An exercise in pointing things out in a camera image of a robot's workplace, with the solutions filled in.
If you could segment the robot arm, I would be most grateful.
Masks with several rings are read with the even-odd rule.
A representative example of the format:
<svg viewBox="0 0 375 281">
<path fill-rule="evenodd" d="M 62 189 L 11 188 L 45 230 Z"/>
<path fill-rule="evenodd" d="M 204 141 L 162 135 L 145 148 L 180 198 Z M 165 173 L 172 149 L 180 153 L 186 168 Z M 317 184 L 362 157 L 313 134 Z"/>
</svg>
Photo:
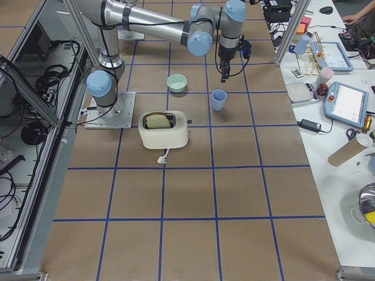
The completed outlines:
<svg viewBox="0 0 375 281">
<path fill-rule="evenodd" d="M 125 63 L 120 56 L 118 31 L 120 26 L 129 32 L 139 32 L 187 47 L 194 56 L 204 56 L 218 35 L 217 55 L 220 59 L 221 81 L 231 77 L 230 62 L 236 53 L 242 51 L 246 57 L 249 43 L 242 35 L 246 17 L 243 1 L 227 1 L 225 6 L 195 4 L 188 20 L 141 9 L 130 2 L 77 1 L 79 12 L 97 28 L 101 69 L 87 78 L 87 88 L 96 102 L 97 112 L 105 118 L 112 118 L 124 109 L 117 87 L 124 72 Z"/>
</svg>

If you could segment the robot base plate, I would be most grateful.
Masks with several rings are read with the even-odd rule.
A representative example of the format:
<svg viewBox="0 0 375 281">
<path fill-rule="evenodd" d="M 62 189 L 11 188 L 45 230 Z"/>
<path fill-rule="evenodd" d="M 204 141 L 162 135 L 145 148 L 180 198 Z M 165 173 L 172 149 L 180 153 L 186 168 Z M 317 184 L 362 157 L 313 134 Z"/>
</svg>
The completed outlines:
<svg viewBox="0 0 375 281">
<path fill-rule="evenodd" d="M 106 110 L 99 107 L 94 98 L 91 99 L 90 106 L 95 109 L 90 110 L 87 114 L 87 123 L 84 127 L 87 129 L 130 129 L 134 113 L 136 92 L 119 92 L 117 103 L 111 110 L 104 114 Z"/>
</svg>

